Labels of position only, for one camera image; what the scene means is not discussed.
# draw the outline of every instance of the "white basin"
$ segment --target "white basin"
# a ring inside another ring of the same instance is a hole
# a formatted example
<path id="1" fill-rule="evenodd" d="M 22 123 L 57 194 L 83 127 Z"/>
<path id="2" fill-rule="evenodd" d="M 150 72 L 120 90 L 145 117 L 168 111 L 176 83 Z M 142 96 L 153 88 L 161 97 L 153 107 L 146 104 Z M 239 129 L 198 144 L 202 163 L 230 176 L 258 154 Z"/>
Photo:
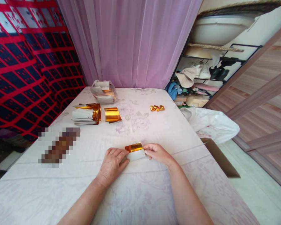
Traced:
<path id="1" fill-rule="evenodd" d="M 190 32 L 191 42 L 223 46 L 248 29 L 254 21 L 252 17 L 240 15 L 209 16 L 197 19 Z"/>

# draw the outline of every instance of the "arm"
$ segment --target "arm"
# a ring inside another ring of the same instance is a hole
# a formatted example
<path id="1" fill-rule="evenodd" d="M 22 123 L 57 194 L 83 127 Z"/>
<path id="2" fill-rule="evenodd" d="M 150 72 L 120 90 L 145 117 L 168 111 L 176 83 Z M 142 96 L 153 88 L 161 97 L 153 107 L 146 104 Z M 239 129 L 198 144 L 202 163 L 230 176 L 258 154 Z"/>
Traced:
<path id="1" fill-rule="evenodd" d="M 147 144 L 145 153 L 168 167 L 179 224 L 213 224 L 176 160 L 159 144 Z"/>
<path id="2" fill-rule="evenodd" d="M 97 177 L 58 224 L 91 223 L 107 189 L 128 165 L 128 159 L 120 164 L 128 153 L 128 151 L 118 148 L 110 148 L 106 151 Z"/>

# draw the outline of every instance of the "wooden door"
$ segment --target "wooden door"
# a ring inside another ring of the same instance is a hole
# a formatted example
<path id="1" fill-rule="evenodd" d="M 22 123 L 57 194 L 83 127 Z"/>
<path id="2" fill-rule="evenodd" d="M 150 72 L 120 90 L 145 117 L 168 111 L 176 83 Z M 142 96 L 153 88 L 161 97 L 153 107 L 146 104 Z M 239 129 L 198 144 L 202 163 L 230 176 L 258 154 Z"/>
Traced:
<path id="1" fill-rule="evenodd" d="M 248 152 L 281 185 L 281 141 Z"/>
<path id="2" fill-rule="evenodd" d="M 240 72 L 207 108 L 240 126 L 233 140 L 281 184 L 281 30 Z"/>

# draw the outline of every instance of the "red and blue fabric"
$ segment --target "red and blue fabric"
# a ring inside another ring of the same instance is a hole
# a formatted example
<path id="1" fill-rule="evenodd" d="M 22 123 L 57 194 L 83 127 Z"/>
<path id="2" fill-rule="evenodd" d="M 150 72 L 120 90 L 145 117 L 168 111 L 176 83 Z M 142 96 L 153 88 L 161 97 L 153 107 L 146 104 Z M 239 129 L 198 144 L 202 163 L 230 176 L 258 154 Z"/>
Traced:
<path id="1" fill-rule="evenodd" d="M 0 0 L 0 127 L 35 141 L 85 87 L 54 0 Z"/>

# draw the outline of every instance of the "floral bed sheet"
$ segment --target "floral bed sheet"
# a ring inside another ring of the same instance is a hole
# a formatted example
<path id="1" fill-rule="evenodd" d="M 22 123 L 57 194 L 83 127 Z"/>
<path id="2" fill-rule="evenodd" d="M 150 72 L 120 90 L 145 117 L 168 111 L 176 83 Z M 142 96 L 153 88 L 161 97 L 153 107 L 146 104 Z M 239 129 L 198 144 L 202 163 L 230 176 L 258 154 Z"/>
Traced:
<path id="1" fill-rule="evenodd" d="M 118 100 L 101 105 L 99 125 L 80 137 L 57 168 L 38 163 L 71 120 L 73 105 L 96 102 L 86 87 L 0 180 L 0 224 L 56 224 L 95 178 L 109 147 L 160 143 L 179 162 L 215 224 L 258 224 L 228 178 L 166 91 L 116 89 Z M 163 105 L 165 111 L 150 111 Z M 122 121 L 105 122 L 117 107 Z M 93 224 L 177 224 L 167 169 L 154 160 L 130 162 L 108 190 Z"/>

